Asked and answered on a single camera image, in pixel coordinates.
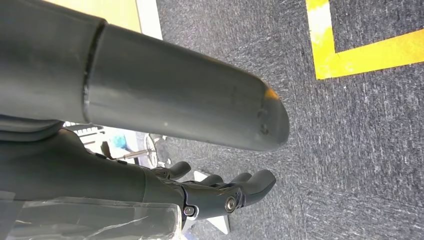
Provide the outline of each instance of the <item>robotic hand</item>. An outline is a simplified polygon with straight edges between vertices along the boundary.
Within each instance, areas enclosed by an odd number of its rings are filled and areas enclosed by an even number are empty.
[[[210,175],[201,182],[177,180],[190,171],[187,162],[178,162],[171,168],[154,168],[152,171],[166,184],[178,185],[184,193],[183,219],[202,220],[231,214],[234,210],[252,205],[264,198],[276,183],[268,170],[237,175],[224,183],[218,175]]]

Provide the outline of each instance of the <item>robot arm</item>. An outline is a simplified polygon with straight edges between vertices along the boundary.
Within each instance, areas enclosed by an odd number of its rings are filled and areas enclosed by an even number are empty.
[[[61,121],[93,123],[255,151],[285,143],[289,119],[259,78],[199,53],[44,1],[0,3],[0,191],[168,203],[182,218],[231,214],[276,182],[176,182],[187,163],[147,169],[87,152]]]

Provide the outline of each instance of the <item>gray carpet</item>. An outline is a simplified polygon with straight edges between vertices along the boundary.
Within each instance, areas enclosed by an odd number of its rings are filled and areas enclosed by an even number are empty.
[[[291,123],[288,143],[273,152],[166,140],[161,149],[193,169],[226,180],[269,169],[278,178],[264,201],[231,215],[229,235],[202,221],[195,236],[424,239],[424,63],[320,81],[304,0],[157,4],[164,40],[260,76]],[[331,1],[336,50],[424,28],[423,4]]]

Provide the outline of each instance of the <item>yellow line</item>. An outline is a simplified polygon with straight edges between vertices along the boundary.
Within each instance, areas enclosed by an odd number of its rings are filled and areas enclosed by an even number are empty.
[[[424,29],[335,51],[328,0],[306,0],[315,75],[319,80],[424,62]]]
[[[140,33],[136,0],[46,0],[85,14],[106,19],[110,24]]]

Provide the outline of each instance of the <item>screw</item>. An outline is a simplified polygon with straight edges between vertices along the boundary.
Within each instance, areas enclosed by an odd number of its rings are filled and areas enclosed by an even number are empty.
[[[184,207],[184,215],[191,217],[195,214],[195,208],[192,206],[186,206]]]
[[[236,199],[233,196],[229,196],[225,201],[225,210],[227,213],[232,213],[236,209]]]

